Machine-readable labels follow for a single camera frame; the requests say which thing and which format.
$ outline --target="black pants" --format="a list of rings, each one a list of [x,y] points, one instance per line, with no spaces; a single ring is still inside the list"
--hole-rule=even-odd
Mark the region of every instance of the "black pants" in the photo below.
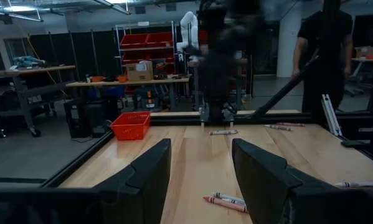
[[[328,94],[333,109],[337,109],[344,97],[344,74],[340,67],[312,69],[304,80],[303,113],[311,113],[320,125],[326,123],[322,107],[322,95]]]

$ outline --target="cardboard box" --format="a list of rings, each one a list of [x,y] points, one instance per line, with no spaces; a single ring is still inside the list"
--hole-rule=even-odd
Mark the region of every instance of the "cardboard box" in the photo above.
[[[153,80],[152,63],[135,63],[126,65],[128,80],[132,82]]]
[[[373,55],[373,47],[356,47],[356,58],[366,58],[367,55]]]

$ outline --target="yellow cable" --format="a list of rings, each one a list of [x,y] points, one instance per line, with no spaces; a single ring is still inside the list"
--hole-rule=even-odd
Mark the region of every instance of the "yellow cable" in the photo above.
[[[31,43],[31,41],[30,41],[30,37],[26,34],[26,32],[24,32],[23,27],[22,27],[22,26],[20,25],[20,23],[17,21],[17,18],[16,18],[15,20],[16,20],[16,24],[20,27],[20,30],[22,31],[23,35],[26,36],[27,41],[28,41],[28,43],[30,44],[30,47],[31,47],[32,51],[34,52],[35,56],[38,58],[38,60],[40,60],[40,58],[39,58],[37,52],[35,51],[34,47],[32,46],[32,43]],[[47,71],[47,73],[48,73],[49,78],[53,81],[53,83],[54,83],[54,84],[57,84],[56,81],[55,81],[55,80],[52,78],[52,76],[50,75],[49,71]]]

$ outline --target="white column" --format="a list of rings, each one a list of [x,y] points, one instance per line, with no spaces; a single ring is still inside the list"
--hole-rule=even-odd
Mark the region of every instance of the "white column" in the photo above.
[[[291,77],[293,73],[293,53],[301,27],[301,19],[302,8],[299,2],[280,21],[277,77]]]

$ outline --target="cable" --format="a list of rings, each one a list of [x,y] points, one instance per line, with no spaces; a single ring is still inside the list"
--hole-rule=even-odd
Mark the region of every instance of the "cable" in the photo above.
[[[296,0],[296,2],[294,2],[293,6],[291,8],[289,8],[289,10],[286,12],[285,15],[283,15],[279,21],[281,21],[285,16],[287,16],[287,14],[294,8],[294,6],[299,2],[300,0]]]
[[[17,18],[16,18],[15,20],[16,20],[16,24],[20,27],[20,30],[22,31],[23,35],[26,36],[27,41],[28,41],[28,43],[30,44],[30,47],[31,47],[32,51],[34,52],[35,56],[40,60],[40,58],[39,58],[37,52],[35,51],[34,47],[32,46],[32,43],[31,43],[31,41],[30,41],[30,37],[26,34],[26,32],[24,32],[23,27],[20,25],[20,23],[19,23],[19,21],[17,20]],[[49,73],[48,71],[47,71],[47,73],[48,73],[48,76],[50,77],[50,79],[53,81],[53,83],[54,83],[54,84],[57,84],[56,81],[52,78],[52,76],[50,75],[50,73]]]
[[[75,140],[74,138],[72,138],[71,140],[72,141],[75,141],[75,142],[78,142],[78,143],[86,143],[86,142],[89,142],[89,141],[92,141],[93,140],[93,137],[92,136],[89,136],[90,137],[90,139],[87,139],[87,140],[85,140],[85,141],[78,141],[78,140]]]

